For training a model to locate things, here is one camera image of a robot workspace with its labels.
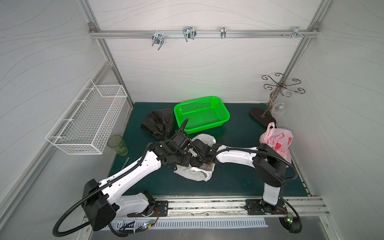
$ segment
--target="wooden base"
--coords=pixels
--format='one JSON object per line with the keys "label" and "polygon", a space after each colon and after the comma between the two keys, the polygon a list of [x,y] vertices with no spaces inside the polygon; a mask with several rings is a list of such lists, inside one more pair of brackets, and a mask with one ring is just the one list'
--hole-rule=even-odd
{"label": "wooden base", "polygon": [[274,122],[276,124],[276,119],[272,117],[272,115],[267,112],[264,117],[262,118],[262,115],[264,114],[265,110],[261,108],[251,108],[249,110],[249,114],[256,119],[261,125],[268,127],[268,124],[271,122]]}

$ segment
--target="wall-mounted wire rack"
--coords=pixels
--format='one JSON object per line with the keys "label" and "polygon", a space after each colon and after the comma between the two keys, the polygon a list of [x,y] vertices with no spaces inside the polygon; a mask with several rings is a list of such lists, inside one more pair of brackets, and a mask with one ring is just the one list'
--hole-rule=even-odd
{"label": "wall-mounted wire rack", "polygon": [[121,85],[89,80],[45,139],[67,154],[102,154],[126,98]]}

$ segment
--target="dark green table surface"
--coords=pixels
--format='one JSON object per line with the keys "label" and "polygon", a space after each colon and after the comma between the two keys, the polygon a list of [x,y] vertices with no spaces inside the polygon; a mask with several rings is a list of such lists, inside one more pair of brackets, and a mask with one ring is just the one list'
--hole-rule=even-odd
{"label": "dark green table surface", "polygon": [[[141,157],[145,146],[157,140],[144,132],[140,126],[147,114],[156,109],[173,108],[176,103],[136,103],[124,140],[129,152],[124,157],[117,156],[110,175],[121,170],[127,157],[130,157],[127,166]],[[200,133],[212,135],[216,143],[230,147],[255,147],[259,145],[260,135],[266,128],[260,125],[249,115],[253,107],[265,108],[265,104],[227,103],[225,104],[231,118],[220,127],[191,134],[191,138]],[[292,176],[291,169],[287,168],[286,177]],[[137,194],[143,190],[152,195],[193,195],[193,196],[261,196],[264,182],[256,170],[249,166],[225,163],[216,164],[212,178],[205,181],[193,181],[173,173],[173,168],[163,166],[150,173],[133,185],[124,195]],[[307,192],[299,178],[289,181],[284,189],[285,196],[304,197]]]}

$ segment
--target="clear glass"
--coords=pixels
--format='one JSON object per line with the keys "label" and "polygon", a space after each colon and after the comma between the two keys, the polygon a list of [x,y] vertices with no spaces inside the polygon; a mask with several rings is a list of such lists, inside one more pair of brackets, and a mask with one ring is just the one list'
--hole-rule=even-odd
{"label": "clear glass", "polygon": [[128,147],[120,135],[113,135],[110,137],[107,145],[120,156],[125,156],[128,153]]}
{"label": "clear glass", "polygon": [[285,113],[285,111],[286,111],[286,103],[285,103],[285,101],[287,100],[287,98],[293,97],[294,93],[295,92],[293,90],[291,90],[291,89],[283,89],[281,91],[281,94],[284,97],[284,100],[282,102],[280,102],[280,103],[275,104],[274,107],[273,107],[272,112],[274,114],[279,115],[279,116],[283,115]]}

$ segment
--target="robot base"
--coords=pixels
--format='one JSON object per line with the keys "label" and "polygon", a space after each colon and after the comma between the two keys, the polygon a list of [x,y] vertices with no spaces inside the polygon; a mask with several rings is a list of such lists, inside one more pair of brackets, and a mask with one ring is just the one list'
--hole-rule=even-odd
{"label": "robot base", "polygon": [[261,202],[261,199],[247,199],[245,200],[245,206],[244,206],[244,209],[247,210],[248,212],[248,215],[285,215],[284,211],[283,210],[280,210],[278,209],[277,207],[281,207],[282,209],[284,209],[286,211],[286,207],[285,205],[283,204],[282,200],[279,199],[277,201],[277,204],[273,209],[269,209],[269,212],[271,213],[266,213],[266,211],[264,210],[264,206],[260,204]]}
{"label": "robot base", "polygon": [[[166,217],[168,216],[168,201],[156,201],[154,208],[157,207],[159,210],[159,216],[160,217]],[[157,212],[154,210],[150,215],[145,216],[145,217],[156,217]],[[133,213],[133,214],[128,214],[127,217],[143,217],[141,213]]]}

